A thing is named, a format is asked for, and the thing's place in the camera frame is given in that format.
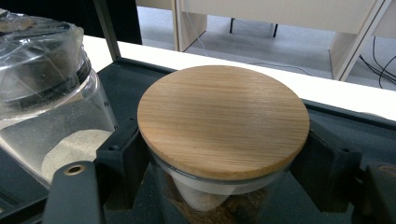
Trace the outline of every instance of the jar lid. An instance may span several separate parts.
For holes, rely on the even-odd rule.
[[[221,65],[161,78],[144,93],[137,120],[158,157],[187,174],[217,180],[284,168],[309,129],[303,102],[284,84]]]

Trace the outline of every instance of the white granular substance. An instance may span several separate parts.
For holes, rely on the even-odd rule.
[[[111,132],[102,130],[85,130],[70,134],[45,156],[41,174],[51,182],[55,172],[66,164],[95,160],[96,149],[110,135]]]

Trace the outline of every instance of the desk leg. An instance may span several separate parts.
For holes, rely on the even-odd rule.
[[[358,34],[336,33],[330,46],[332,77],[345,81],[391,0],[377,0]]]
[[[177,50],[184,51],[197,39],[197,35],[200,36],[206,31],[207,15],[182,12],[179,1],[176,1],[175,7],[177,19],[177,37],[175,41]]]

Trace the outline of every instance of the floor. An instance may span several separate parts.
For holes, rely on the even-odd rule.
[[[174,49],[171,11],[139,7],[138,15],[144,45]],[[273,38],[274,29],[275,25],[271,23],[235,20],[230,34],[230,18],[209,16],[206,32],[185,52],[332,78],[329,46],[334,32],[280,24]],[[372,37],[361,55],[367,63],[379,69],[373,58],[373,43]],[[375,57],[379,64],[387,65],[395,55],[396,39],[376,38]],[[396,75],[396,60],[388,65],[387,70]],[[381,88],[379,75],[361,59],[357,60],[346,82]],[[380,84],[383,89],[396,91],[396,85],[384,78]]]

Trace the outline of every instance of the wooden lid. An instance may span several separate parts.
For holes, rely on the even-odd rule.
[[[309,117],[288,87],[231,66],[200,66],[155,82],[137,110],[162,160],[191,175],[243,180],[270,174],[303,147]]]

